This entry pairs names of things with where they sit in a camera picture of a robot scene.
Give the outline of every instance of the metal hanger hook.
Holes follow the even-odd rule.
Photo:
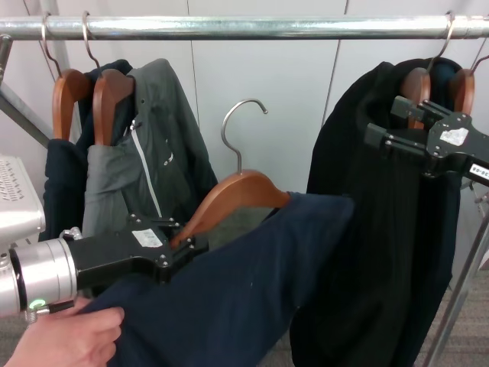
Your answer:
[[[479,55],[481,54],[481,51],[482,49],[484,48],[484,45],[487,41],[487,38],[484,39],[484,42],[482,42],[482,45],[481,45],[481,48],[479,49],[479,52],[477,53],[477,56],[475,57],[476,61],[474,61],[474,63],[472,64],[472,68],[471,68],[471,72],[472,74],[475,73],[475,70],[477,69],[477,67],[479,66],[479,63],[481,63],[482,61],[484,60],[487,60],[489,59],[489,55],[485,56],[485,57],[481,57],[479,60],[477,60],[477,58],[479,57]]]
[[[61,68],[60,65],[58,64],[57,60],[51,56],[49,53],[49,48],[47,48],[47,41],[46,41],[46,20],[47,17],[51,15],[50,12],[46,11],[43,16],[43,22],[42,25],[40,26],[40,35],[43,40],[43,46],[44,46],[44,52],[46,53],[46,56],[49,60],[53,61],[54,64],[56,65],[56,69],[58,70],[58,76],[61,77]]]
[[[439,57],[441,57],[443,55],[443,53],[445,52],[447,46],[449,45],[450,38],[452,38],[453,28],[455,27],[455,13],[450,10],[450,11],[447,11],[446,15],[449,16],[449,21],[450,21],[450,23],[447,25],[447,27],[449,29],[449,32],[446,35],[445,44],[443,44],[442,50],[440,51],[440,53],[438,55],[436,55],[435,57],[433,57],[431,59],[431,61],[429,62],[429,65],[426,68],[426,71],[428,73],[432,69],[433,64],[435,63],[435,60],[438,59]]]
[[[241,153],[238,149],[236,149],[235,147],[233,147],[232,145],[229,144],[229,141],[228,139],[226,139],[226,125],[228,124],[228,120],[229,118],[231,117],[232,113],[234,111],[236,111],[236,109],[241,106],[241,105],[244,105],[245,103],[248,103],[248,102],[255,102],[256,104],[258,104],[261,108],[261,111],[263,111],[263,113],[266,115],[268,113],[267,109],[265,108],[264,104],[259,100],[259,99],[245,99],[244,101],[241,101],[241,102],[238,102],[234,105],[234,107],[232,109],[229,110],[229,112],[226,114],[226,117],[224,117],[224,122],[222,123],[222,127],[221,127],[221,138],[222,138],[222,142],[226,145],[226,147],[228,147],[229,149],[231,149],[232,151],[234,151],[236,153],[236,155],[238,156],[238,173],[241,174],[242,172],[242,169],[241,169]]]
[[[97,69],[99,69],[99,75],[102,76],[102,70],[100,70],[99,61],[96,58],[94,58],[94,56],[92,55],[92,51],[90,50],[90,46],[89,46],[89,36],[88,36],[88,33],[90,31],[89,31],[88,23],[86,21],[86,17],[89,16],[89,15],[90,15],[90,13],[88,13],[88,11],[84,11],[83,12],[83,18],[82,18],[82,20],[83,20],[82,21],[83,40],[85,41],[86,52],[88,52],[90,58],[95,61],[95,64],[97,65]]]

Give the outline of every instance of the label sticker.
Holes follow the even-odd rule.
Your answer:
[[[464,144],[465,138],[467,138],[468,130],[466,128],[458,128],[456,130],[449,130],[443,132],[440,136],[440,140],[446,141],[451,145],[456,145],[459,147]]]
[[[489,180],[489,170],[487,168],[479,166],[478,164],[472,165],[470,173]]]
[[[153,229],[145,229],[144,231],[132,231],[139,244],[143,247],[161,247],[163,243],[154,234]]]

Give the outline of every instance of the clothes hanger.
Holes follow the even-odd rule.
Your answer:
[[[75,103],[89,95],[90,81],[78,70],[68,69],[61,72],[57,60],[51,56],[46,41],[46,20],[50,15],[48,11],[44,13],[40,32],[46,56],[54,62],[58,72],[53,91],[53,133],[55,139],[69,140],[73,108]]]
[[[281,208],[290,200],[290,195],[278,190],[272,181],[258,171],[241,169],[241,153],[229,144],[225,135],[226,125],[231,114],[241,105],[255,102],[264,114],[267,109],[258,99],[246,99],[237,103],[226,115],[221,127],[221,138],[224,144],[238,156],[238,172],[218,183],[202,201],[190,221],[171,241],[176,248],[180,241],[198,233],[208,232],[224,218],[242,206]]]
[[[88,15],[90,13],[87,11],[83,12],[83,40],[90,58],[95,61],[99,69],[100,75],[93,90],[92,110],[95,144],[110,146],[114,127],[115,106],[134,92],[134,79],[118,70],[100,70],[99,61],[94,58],[90,51],[89,29],[86,21]]]
[[[479,53],[482,51],[487,38],[481,45]],[[453,80],[450,81],[449,88],[452,94],[452,98],[455,101],[455,111],[463,112],[470,115],[472,112],[472,106],[474,105],[475,95],[475,76],[474,72],[479,64],[488,59],[489,56],[482,57],[479,60],[474,61],[471,69],[459,70]]]
[[[449,44],[450,37],[452,36],[453,27],[455,25],[455,15],[452,11],[449,11],[447,15],[449,15],[450,17],[449,31],[441,52],[431,59],[426,69],[423,69],[422,67],[417,67],[411,70],[411,72],[407,74],[406,78],[404,78],[404,81],[401,84],[400,94],[412,100],[417,105],[419,105],[422,101],[429,99],[429,96],[431,94],[431,78],[429,77],[429,72],[431,71],[433,64],[435,63],[435,60],[441,57],[445,52],[445,49]],[[407,126],[408,128],[424,128],[424,124],[420,121],[415,120],[414,118],[408,118]]]

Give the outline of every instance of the gray floor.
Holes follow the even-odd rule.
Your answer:
[[[212,231],[209,237],[211,246],[217,248],[248,232],[257,226],[266,215],[267,211],[260,209],[243,209],[236,212]],[[423,362],[450,293],[447,291],[445,294],[439,314],[426,338],[416,365],[421,365]],[[8,360],[24,328],[24,322],[20,317],[0,320],[0,365],[4,365]],[[260,367],[292,366],[287,336],[277,343],[260,364]],[[475,279],[439,366],[489,366],[489,271],[479,273]]]

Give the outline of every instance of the fabric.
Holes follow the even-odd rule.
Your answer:
[[[156,60],[128,75],[136,85],[134,131],[114,147],[89,148],[84,236],[121,229],[129,213],[188,221],[217,184],[168,61]]]
[[[460,67],[438,62],[430,73],[430,100],[453,110],[449,81]],[[461,177],[445,174],[419,182],[411,305],[392,367],[412,367],[452,279]]]
[[[122,73],[128,73],[132,67],[126,60],[118,60],[102,67],[102,70],[106,69],[117,69]],[[83,227],[87,154],[88,148],[95,143],[92,98],[99,71],[95,69],[85,75],[92,83],[90,89],[92,92],[78,102],[82,121],[82,134],[78,142],[74,145],[69,141],[52,139],[47,145],[45,170],[47,181],[44,184],[43,195],[46,229],[39,235],[39,241],[55,239],[64,229]],[[128,124],[127,117],[132,119],[134,116],[134,113],[131,113],[131,106],[134,111],[134,102],[130,99],[125,99],[117,105],[113,141],[119,138],[120,130]]]
[[[86,156],[73,143],[49,140],[43,195],[46,229],[39,241],[58,238],[64,229],[81,228],[87,168]]]
[[[291,194],[255,230],[199,256],[163,286],[129,278],[83,312],[125,310],[108,367],[250,367],[287,331],[353,212],[344,197]]]
[[[406,345],[402,358],[414,352],[423,334],[420,325],[432,320],[431,309],[441,301],[453,260],[445,247],[455,246],[460,193],[444,178],[426,183],[409,161],[383,159],[364,144],[368,123],[426,142],[425,131],[407,129],[406,121],[392,116],[390,109],[404,77],[428,63],[381,63],[348,89],[319,133],[307,192],[348,195],[355,214],[341,246],[323,268],[321,287],[292,322],[296,367],[389,366],[397,360],[400,340]],[[440,63],[454,64],[440,59],[436,65]],[[447,216],[450,220],[442,223]],[[421,223],[425,218],[437,218],[438,224]],[[443,263],[439,268],[432,257],[437,252],[445,252],[436,260]],[[418,265],[428,268],[413,271]],[[436,291],[426,294],[421,274],[431,277]],[[414,322],[418,326],[411,330],[409,323]],[[399,363],[409,365],[406,360]]]

